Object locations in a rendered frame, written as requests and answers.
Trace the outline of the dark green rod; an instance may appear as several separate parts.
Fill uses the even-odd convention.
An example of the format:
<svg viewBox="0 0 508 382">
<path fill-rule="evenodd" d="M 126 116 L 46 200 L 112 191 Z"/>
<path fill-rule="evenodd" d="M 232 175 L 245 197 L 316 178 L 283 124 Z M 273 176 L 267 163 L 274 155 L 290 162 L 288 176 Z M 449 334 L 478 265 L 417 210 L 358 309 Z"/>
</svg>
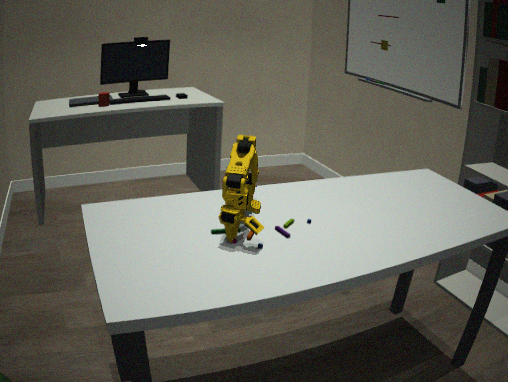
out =
<svg viewBox="0 0 508 382">
<path fill-rule="evenodd" d="M 239 228 L 238 233 L 241 231 Z M 211 230 L 211 234 L 226 234 L 225 229 L 213 229 Z"/>
</svg>

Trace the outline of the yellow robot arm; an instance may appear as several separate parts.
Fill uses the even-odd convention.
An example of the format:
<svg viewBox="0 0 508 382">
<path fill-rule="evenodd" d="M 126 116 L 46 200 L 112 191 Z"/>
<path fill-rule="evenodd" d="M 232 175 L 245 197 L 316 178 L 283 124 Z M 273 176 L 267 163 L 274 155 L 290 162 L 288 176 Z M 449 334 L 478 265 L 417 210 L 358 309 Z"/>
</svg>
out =
<svg viewBox="0 0 508 382">
<path fill-rule="evenodd" d="M 256 137 L 238 135 L 237 143 L 233 144 L 230 158 L 223 178 L 222 197 L 225 205 L 229 204 L 237 210 L 244 209 L 256 214 L 259 213 L 261 202 L 253 199 L 256 187 L 254 182 L 257 182 L 259 174 Z M 252 173 L 249 173 L 249 169 Z"/>
</svg>

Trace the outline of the lime green rod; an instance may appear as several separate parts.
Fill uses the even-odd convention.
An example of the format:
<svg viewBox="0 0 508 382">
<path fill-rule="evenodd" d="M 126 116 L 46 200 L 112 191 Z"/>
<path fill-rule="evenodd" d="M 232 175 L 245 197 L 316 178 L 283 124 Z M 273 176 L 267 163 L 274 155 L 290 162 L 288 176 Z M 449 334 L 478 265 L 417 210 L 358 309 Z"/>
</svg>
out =
<svg viewBox="0 0 508 382">
<path fill-rule="evenodd" d="M 290 219 L 289 221 L 287 221 L 284 225 L 283 225 L 283 228 L 288 228 L 291 224 L 294 223 L 294 219 Z"/>
</svg>

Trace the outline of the purple rod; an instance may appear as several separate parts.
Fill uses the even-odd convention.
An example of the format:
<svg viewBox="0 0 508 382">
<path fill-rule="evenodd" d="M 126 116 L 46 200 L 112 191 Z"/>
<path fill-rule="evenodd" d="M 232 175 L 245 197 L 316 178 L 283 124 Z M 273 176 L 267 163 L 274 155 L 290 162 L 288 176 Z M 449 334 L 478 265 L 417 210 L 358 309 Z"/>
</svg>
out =
<svg viewBox="0 0 508 382">
<path fill-rule="evenodd" d="M 279 226 L 275 226 L 275 230 L 278 231 L 280 234 L 282 234 L 286 238 L 290 238 L 290 234 L 286 232 L 284 229 L 282 229 Z"/>
</svg>

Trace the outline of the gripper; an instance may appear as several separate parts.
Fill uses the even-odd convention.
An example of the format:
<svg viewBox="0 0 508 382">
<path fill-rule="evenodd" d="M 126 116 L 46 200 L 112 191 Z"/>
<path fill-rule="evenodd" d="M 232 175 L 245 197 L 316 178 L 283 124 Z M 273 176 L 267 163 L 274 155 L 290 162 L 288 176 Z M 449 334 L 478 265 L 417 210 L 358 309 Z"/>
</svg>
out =
<svg viewBox="0 0 508 382">
<path fill-rule="evenodd" d="M 226 237 L 230 243 L 233 242 L 233 238 L 236 239 L 241 221 L 245 222 L 245 225 L 255 235 L 264 229 L 264 226 L 253 216 L 251 218 L 244 216 L 244 209 L 237 210 L 237 208 L 231 207 L 229 204 L 221 206 L 219 220 L 225 226 Z"/>
</svg>

